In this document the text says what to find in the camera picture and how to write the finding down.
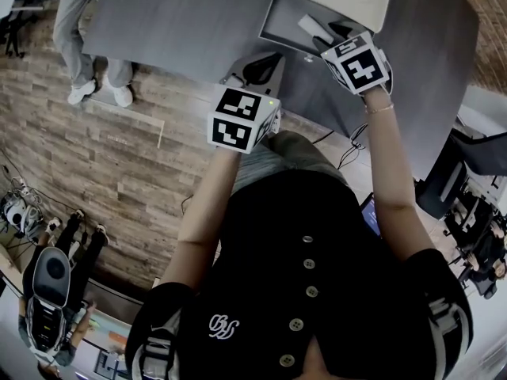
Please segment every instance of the person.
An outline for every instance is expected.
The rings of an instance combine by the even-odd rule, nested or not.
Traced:
[[[83,40],[78,29],[79,18],[91,0],[60,0],[53,29],[53,42],[62,55],[71,76],[71,93],[67,101],[71,105],[80,103],[85,96],[97,88],[93,77],[93,60],[82,52]],[[108,58],[105,84],[114,93],[120,107],[133,102],[128,84],[132,79],[132,65],[124,60]]]
[[[243,156],[217,148],[132,325],[133,379],[448,375],[471,344],[471,311],[418,218],[390,97],[364,99],[382,237],[301,135]]]
[[[74,234],[79,228],[79,225],[84,217],[82,211],[77,210],[72,214],[71,218],[67,222],[67,226],[61,233],[56,242],[55,247],[61,249],[67,257],[69,256],[69,252],[71,249],[71,242]],[[29,265],[25,269],[23,273],[23,296],[19,299],[19,322],[18,329],[21,336],[21,339],[25,342],[28,348],[33,347],[33,336],[36,335],[34,333],[29,333],[29,328],[32,330],[36,330],[36,325],[32,325],[34,320],[36,319],[37,309],[33,307],[32,315],[28,312],[31,309],[29,306],[32,305],[31,300],[34,298],[33,292],[33,275],[36,269],[37,261],[39,260],[39,256],[42,251],[48,246],[48,241],[50,238],[50,233],[54,231],[59,225],[59,220],[57,218],[52,219],[49,224],[46,232],[40,237],[39,243],[36,246],[35,252],[33,253],[32,259],[30,260]],[[47,357],[44,355],[35,356],[38,359],[37,368],[40,374],[45,379],[56,379],[59,378],[59,369],[60,366],[68,366],[71,364],[72,360],[75,357],[75,353],[77,347],[81,340],[85,337],[86,332],[88,330],[88,325],[90,322],[90,318],[92,313],[95,311],[95,303],[91,303],[86,309],[85,315],[82,317],[81,321],[78,323],[77,327],[72,330],[72,324],[76,317],[76,314],[81,309],[83,295],[85,294],[86,284],[88,283],[88,279],[90,277],[90,273],[95,265],[95,261],[97,260],[102,247],[109,242],[108,237],[105,232],[105,228],[102,225],[97,225],[95,232],[92,235],[90,245],[86,250],[83,258],[77,263],[71,273],[71,286],[69,289],[69,295],[67,299],[67,304],[62,310],[63,319],[64,319],[64,337],[61,339],[61,343],[56,345],[56,353],[52,357]]]
[[[492,221],[490,230],[481,238],[479,244],[467,255],[472,267],[469,278],[475,282],[504,279],[505,266],[505,232],[497,221]]]

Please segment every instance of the wooden floor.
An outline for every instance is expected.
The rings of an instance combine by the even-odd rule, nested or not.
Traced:
[[[86,12],[85,27],[93,9],[92,4]],[[181,202],[196,190],[212,155],[205,135],[212,85],[136,66],[129,110],[116,107],[105,90],[70,106],[70,80],[51,40],[55,10],[53,4],[21,34],[23,59],[0,55],[0,144],[31,187],[83,209],[89,232],[98,222],[107,226],[111,243],[94,276],[138,294],[169,263]],[[99,83],[105,64],[96,62]],[[328,132],[290,112],[283,115],[282,129],[310,140]],[[349,141],[334,133],[318,147],[337,165]],[[0,164],[16,176],[2,155]],[[362,202],[372,190],[368,151],[341,171]],[[10,182],[0,178],[2,192],[8,188]],[[47,220],[53,215],[67,220],[71,209],[42,200]],[[439,245],[442,227],[424,213],[421,218],[437,247],[452,257],[453,244]]]

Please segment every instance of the gray shorts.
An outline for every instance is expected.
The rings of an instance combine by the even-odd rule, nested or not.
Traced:
[[[264,138],[251,154],[242,155],[232,193],[264,177],[290,169],[329,174],[347,184],[343,175],[308,139],[296,132],[282,131],[271,139]]]

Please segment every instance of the button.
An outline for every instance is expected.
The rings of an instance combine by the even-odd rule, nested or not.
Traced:
[[[318,295],[317,287],[309,286],[307,288],[307,296],[308,297],[315,298],[315,297],[317,297],[317,295]]]
[[[290,367],[294,364],[294,362],[295,362],[295,359],[294,359],[294,356],[292,356],[292,355],[283,355],[280,358],[280,364],[283,367]]]
[[[311,270],[315,267],[315,262],[312,259],[305,259],[303,262],[304,267]]]
[[[303,329],[304,323],[299,318],[294,318],[288,325],[291,331],[298,332]]]

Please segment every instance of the black pants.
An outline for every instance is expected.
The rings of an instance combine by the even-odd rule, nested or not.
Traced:
[[[72,215],[71,219],[67,222],[65,230],[58,238],[55,247],[61,249],[67,257],[71,250],[72,239],[74,234],[79,228],[81,221],[76,215]],[[69,289],[69,297],[67,300],[67,308],[77,313],[81,309],[81,301],[85,294],[86,284],[90,278],[95,261],[98,258],[102,250],[102,246],[105,243],[105,235],[101,232],[95,232],[92,235],[92,241],[88,245],[88,249],[85,252],[83,258],[74,267],[71,273],[71,287]],[[40,253],[45,249],[45,246],[37,246],[33,253],[32,259],[28,267],[23,273],[23,293],[25,299],[28,301],[33,296],[33,274],[37,261],[39,260]]]

